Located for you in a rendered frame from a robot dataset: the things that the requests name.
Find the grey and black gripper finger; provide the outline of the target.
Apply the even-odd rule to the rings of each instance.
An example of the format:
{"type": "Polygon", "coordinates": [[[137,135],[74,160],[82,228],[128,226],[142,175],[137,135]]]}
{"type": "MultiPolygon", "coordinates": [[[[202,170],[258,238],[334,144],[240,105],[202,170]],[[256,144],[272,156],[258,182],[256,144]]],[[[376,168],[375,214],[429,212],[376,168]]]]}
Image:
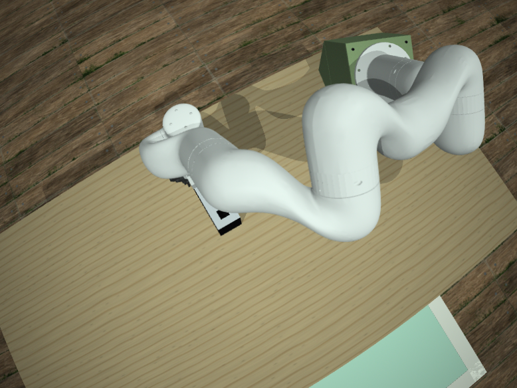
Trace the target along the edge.
{"type": "Polygon", "coordinates": [[[175,181],[176,183],[178,183],[178,182],[182,182],[182,183],[184,183],[185,185],[187,184],[189,187],[191,186],[191,185],[190,185],[190,183],[189,183],[189,181],[188,181],[187,179],[184,179],[184,177],[178,177],[178,178],[170,179],[170,181],[172,181],[172,182],[174,182],[174,181],[175,181]]]}

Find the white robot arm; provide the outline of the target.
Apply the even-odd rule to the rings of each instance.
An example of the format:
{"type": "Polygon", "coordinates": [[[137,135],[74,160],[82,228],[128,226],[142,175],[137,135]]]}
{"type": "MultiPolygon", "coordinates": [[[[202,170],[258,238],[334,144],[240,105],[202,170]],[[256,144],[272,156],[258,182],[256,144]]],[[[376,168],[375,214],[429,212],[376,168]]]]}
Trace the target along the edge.
{"type": "Polygon", "coordinates": [[[438,48],[423,62],[393,43],[375,43],[360,54],[354,78],[356,85],[317,90],[304,106],[312,187],[204,128],[191,104],[165,113],[163,128],[140,142],[141,159],[156,177],[189,175],[192,188],[220,211],[270,213],[332,241],[357,241],[381,212],[377,151],[406,160],[434,143],[453,155],[471,153],[482,143],[485,113],[480,60],[462,45],[438,48]]]}

